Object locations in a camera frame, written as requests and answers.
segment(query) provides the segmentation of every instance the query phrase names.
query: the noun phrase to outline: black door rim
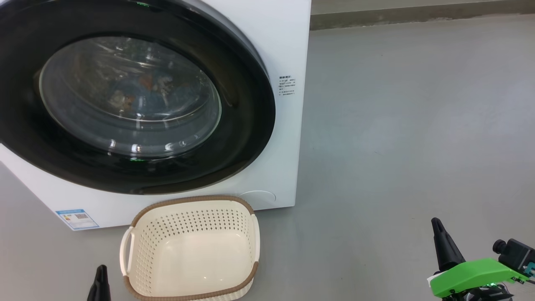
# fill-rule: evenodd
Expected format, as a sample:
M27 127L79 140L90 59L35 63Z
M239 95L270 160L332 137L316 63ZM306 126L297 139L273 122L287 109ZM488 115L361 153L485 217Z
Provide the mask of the black door rim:
M97 149L59 126L35 91L35 76L62 47L97 36L156 42L199 66L221 97L212 135L187 153L139 161ZM248 166L271 136L274 96L258 54L182 1L11 0L0 6L0 41L0 141L70 182L128 194L198 189Z

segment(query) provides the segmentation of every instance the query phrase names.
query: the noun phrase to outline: front-loading washer door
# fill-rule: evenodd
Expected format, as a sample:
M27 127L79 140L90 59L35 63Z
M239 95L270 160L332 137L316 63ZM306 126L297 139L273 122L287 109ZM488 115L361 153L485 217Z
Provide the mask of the front-loading washer door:
M252 162L273 90L243 35L178 0L0 5L0 141L118 193L204 187Z

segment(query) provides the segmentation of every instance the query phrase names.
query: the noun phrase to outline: white basket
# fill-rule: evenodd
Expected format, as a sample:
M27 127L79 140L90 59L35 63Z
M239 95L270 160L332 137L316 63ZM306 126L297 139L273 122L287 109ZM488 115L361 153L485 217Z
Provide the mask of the white basket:
M119 258L126 288L137 299L230 301L250 289L259 255L251 206L214 195L145 208L126 231Z

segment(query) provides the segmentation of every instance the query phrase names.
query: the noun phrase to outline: basket bottom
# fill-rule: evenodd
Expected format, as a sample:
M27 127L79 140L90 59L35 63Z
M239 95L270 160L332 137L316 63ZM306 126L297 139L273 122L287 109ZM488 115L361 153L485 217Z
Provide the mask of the basket bottom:
M238 231L202 231L161 241L152 296L196 295L239 285L253 266L248 239Z

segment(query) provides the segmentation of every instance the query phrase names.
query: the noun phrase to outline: round glass window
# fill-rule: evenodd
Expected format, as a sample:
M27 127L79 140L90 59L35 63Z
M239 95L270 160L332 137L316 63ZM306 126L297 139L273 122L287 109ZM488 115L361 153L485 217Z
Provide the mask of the round glass window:
M133 158L186 152L210 136L221 116L219 94L197 65L128 37L66 46L43 67L39 90L66 131Z

